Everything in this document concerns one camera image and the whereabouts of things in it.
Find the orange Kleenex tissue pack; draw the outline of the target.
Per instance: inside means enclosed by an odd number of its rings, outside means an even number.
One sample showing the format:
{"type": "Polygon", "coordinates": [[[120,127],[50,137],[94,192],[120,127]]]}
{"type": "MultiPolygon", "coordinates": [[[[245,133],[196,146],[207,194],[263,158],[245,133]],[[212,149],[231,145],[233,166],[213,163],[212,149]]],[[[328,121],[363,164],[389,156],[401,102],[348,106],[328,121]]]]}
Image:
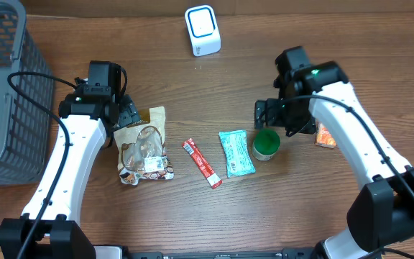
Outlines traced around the orange Kleenex tissue pack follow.
{"type": "Polygon", "coordinates": [[[335,139],[321,122],[318,122],[316,129],[315,145],[327,148],[336,147],[335,139]]]}

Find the green lid jar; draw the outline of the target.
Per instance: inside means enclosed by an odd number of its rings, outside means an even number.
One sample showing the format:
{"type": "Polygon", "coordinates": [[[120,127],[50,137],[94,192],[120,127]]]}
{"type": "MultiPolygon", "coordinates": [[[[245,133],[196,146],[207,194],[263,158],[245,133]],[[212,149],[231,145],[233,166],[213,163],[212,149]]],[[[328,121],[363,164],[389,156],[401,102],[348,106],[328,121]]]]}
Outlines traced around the green lid jar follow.
{"type": "Polygon", "coordinates": [[[261,161],[270,160],[280,147],[280,137],[273,129],[261,129],[252,144],[252,155],[261,161]]]}

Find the beige brown snack pouch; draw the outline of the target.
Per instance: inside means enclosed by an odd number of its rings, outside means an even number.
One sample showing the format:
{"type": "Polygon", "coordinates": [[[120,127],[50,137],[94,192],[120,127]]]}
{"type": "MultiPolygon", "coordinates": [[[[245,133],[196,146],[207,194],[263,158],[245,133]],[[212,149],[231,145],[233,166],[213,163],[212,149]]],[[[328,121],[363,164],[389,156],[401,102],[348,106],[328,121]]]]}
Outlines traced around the beige brown snack pouch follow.
{"type": "Polygon", "coordinates": [[[165,108],[145,109],[141,118],[141,122],[114,133],[121,182],[136,186],[142,180],[173,179],[175,173],[165,145],[165,108]]]}

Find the teal tissue pack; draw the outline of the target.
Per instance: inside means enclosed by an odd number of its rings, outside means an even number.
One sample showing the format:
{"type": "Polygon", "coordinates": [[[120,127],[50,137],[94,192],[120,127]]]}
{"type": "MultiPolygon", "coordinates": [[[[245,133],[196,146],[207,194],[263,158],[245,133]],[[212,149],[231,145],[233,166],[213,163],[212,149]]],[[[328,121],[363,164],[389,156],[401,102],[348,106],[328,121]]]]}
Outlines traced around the teal tissue pack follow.
{"type": "Polygon", "coordinates": [[[249,156],[247,132],[245,130],[219,132],[218,136],[226,157],[226,173],[228,178],[232,176],[245,176],[256,172],[249,156]]]}

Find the red white snack packet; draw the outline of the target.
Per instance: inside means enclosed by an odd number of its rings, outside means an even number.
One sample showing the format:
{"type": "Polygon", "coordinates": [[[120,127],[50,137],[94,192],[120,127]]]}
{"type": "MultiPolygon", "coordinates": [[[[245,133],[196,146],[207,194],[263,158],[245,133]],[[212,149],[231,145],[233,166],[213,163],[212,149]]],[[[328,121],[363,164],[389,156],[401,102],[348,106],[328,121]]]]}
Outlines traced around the red white snack packet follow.
{"type": "Polygon", "coordinates": [[[187,139],[182,144],[182,147],[193,159],[198,169],[203,174],[205,179],[208,181],[212,189],[219,187],[223,183],[221,178],[216,174],[214,169],[211,167],[208,161],[204,158],[203,154],[198,149],[198,147],[196,146],[192,138],[187,139]]]}

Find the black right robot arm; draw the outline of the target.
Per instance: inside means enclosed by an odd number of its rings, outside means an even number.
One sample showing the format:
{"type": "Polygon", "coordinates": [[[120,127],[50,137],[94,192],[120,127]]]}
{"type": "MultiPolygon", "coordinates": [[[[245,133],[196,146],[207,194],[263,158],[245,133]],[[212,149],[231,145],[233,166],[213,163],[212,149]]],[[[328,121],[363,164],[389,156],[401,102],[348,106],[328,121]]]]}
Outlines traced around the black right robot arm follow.
{"type": "Polygon", "coordinates": [[[359,194],[346,229],[303,249],[306,258],[379,258],[414,237],[414,166],[384,138],[364,111],[341,67],[310,62],[301,46],[275,59],[279,94],[259,100],[254,126],[283,127],[288,137],[330,132],[356,177],[359,194]]]}

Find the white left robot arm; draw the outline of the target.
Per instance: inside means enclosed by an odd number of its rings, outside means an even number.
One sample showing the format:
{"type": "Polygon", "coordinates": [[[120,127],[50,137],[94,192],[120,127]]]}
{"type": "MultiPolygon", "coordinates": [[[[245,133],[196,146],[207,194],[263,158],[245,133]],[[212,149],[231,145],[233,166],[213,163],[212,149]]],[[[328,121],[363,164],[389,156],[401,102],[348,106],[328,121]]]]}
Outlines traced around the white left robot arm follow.
{"type": "Polygon", "coordinates": [[[127,72],[116,63],[92,60],[88,77],[71,84],[74,91],[60,102],[58,113],[28,97],[14,77],[11,88],[54,119],[59,127],[55,146],[42,180],[17,219],[0,225],[0,248],[5,258],[116,258],[121,245],[93,245],[80,227],[81,206],[92,165],[102,148],[113,143],[113,133],[132,123],[134,105],[125,91],[127,72]]]}

